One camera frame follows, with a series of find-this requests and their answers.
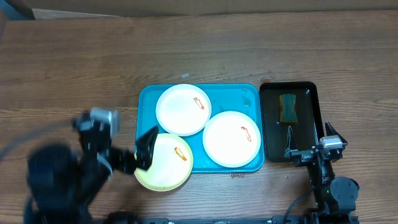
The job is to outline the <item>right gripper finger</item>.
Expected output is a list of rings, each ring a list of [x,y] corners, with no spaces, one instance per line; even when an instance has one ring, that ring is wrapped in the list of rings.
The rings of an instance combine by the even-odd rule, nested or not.
[[[287,129],[287,144],[286,144],[285,150],[286,151],[294,151],[297,149],[298,149],[298,147],[297,147],[296,141],[294,139],[293,129],[291,126],[289,126]]]
[[[327,136],[338,136],[344,146],[348,145],[347,140],[334,129],[329,121],[325,123],[325,130]]]

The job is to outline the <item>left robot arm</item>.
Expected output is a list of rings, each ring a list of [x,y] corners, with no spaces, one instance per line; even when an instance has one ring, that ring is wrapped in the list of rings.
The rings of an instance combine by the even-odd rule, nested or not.
[[[89,205],[102,186],[118,170],[133,175],[152,165],[159,133],[154,126],[136,141],[136,151],[116,148],[119,132],[116,110],[93,108],[72,121],[83,154],[75,156],[65,144],[48,144],[28,160],[27,183],[37,210],[28,209],[31,223],[93,223]]]

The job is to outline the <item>ketchup stain right plate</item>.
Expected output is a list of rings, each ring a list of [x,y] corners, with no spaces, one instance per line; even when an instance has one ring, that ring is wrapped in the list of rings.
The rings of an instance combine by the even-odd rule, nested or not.
[[[250,133],[249,133],[248,129],[247,129],[247,128],[245,128],[244,126],[242,126],[242,127],[241,127],[241,129],[244,131],[244,133],[245,133],[245,136],[246,136],[246,139],[247,139],[249,142],[251,142],[251,141],[252,141],[252,139],[251,139],[251,135],[250,135]]]

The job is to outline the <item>yellow plate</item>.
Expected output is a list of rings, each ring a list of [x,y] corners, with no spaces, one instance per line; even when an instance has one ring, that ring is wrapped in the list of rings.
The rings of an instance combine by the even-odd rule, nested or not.
[[[178,147],[187,161],[183,161],[174,151]],[[136,169],[138,182],[149,190],[166,192],[182,185],[193,169],[193,153],[181,137],[162,133],[157,135],[152,165],[148,170]]]

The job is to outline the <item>ketchup stain on yellow plate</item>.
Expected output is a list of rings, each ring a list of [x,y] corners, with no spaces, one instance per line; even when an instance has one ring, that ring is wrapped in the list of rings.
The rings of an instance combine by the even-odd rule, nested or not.
[[[184,154],[181,151],[181,149],[179,149],[178,147],[175,147],[174,151],[183,161],[187,161],[187,158],[184,156]]]

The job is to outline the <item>white plate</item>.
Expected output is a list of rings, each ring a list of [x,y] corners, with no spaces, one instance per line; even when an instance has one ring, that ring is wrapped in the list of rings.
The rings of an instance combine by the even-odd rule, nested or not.
[[[248,129],[252,141],[246,139],[241,127]],[[215,163],[227,167],[242,167],[250,163],[261,147],[261,133],[247,115],[225,111],[209,120],[203,131],[203,147]]]
[[[205,109],[193,100],[199,98]],[[211,102],[199,87],[179,84],[166,89],[159,97],[155,115],[160,126],[170,134],[191,136],[201,131],[210,120]]]

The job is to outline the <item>green yellow sponge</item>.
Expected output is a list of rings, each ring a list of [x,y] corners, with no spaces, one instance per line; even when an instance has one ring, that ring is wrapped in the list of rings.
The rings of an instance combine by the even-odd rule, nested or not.
[[[297,123],[296,95],[288,93],[279,96],[279,122]]]

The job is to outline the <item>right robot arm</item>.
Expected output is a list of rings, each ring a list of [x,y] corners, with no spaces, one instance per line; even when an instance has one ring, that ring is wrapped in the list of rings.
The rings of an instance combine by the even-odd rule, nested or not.
[[[300,151],[291,127],[287,130],[286,158],[293,160],[295,167],[306,167],[311,189],[295,200],[283,216],[283,223],[358,223],[351,215],[356,210],[359,184],[347,177],[336,177],[331,164],[343,157],[348,142],[329,123],[325,123],[326,136],[319,144]],[[315,208],[309,208],[301,216],[290,216],[296,204],[314,194]]]

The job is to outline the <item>ketchup stain plate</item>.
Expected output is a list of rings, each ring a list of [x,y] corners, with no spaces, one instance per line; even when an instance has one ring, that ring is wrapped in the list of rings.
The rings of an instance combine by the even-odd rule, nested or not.
[[[195,97],[193,100],[194,100],[195,103],[199,106],[199,108],[200,108],[201,110],[205,109],[205,107],[203,106],[203,104],[202,104],[202,102],[200,101],[199,98]]]
[[[245,133],[245,136],[246,136],[246,139],[247,139],[249,142],[251,142],[251,141],[252,141],[252,139],[251,139],[251,135],[250,135],[250,133],[249,133],[248,129],[247,129],[247,128],[245,128],[244,126],[242,126],[242,127],[241,127],[241,129],[244,131],[244,133]]]

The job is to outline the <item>ketchup stain upper left plate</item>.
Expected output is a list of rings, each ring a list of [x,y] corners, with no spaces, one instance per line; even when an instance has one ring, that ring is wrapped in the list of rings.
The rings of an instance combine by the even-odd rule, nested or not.
[[[205,109],[205,107],[203,106],[203,104],[202,104],[202,102],[200,101],[199,98],[195,97],[193,100],[194,100],[195,103],[199,106],[199,108],[200,108],[201,110]]]

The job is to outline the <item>teal plastic tray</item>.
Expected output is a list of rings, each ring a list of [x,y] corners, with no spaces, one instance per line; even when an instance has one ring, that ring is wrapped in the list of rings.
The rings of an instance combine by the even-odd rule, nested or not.
[[[145,87],[139,95],[137,109],[136,138],[140,138],[154,126],[160,126],[155,115],[155,107],[161,94],[168,85],[150,85]],[[259,91],[248,83],[233,84],[198,84],[209,97],[212,108],[211,115],[224,111],[238,111],[250,117],[262,131],[261,104]],[[184,137],[193,152],[193,173],[245,173],[259,170],[265,162],[264,141],[261,140],[260,150],[256,157],[242,167],[228,168],[212,161],[203,147],[203,132]]]

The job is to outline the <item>black water tray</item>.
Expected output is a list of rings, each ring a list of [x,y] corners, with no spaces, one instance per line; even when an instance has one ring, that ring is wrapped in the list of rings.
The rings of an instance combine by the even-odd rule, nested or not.
[[[279,96],[296,95],[297,123],[279,122]],[[290,162],[284,157],[287,129],[292,127],[298,150],[318,144],[324,136],[317,87],[312,82],[263,83],[259,90],[266,159],[270,162]]]

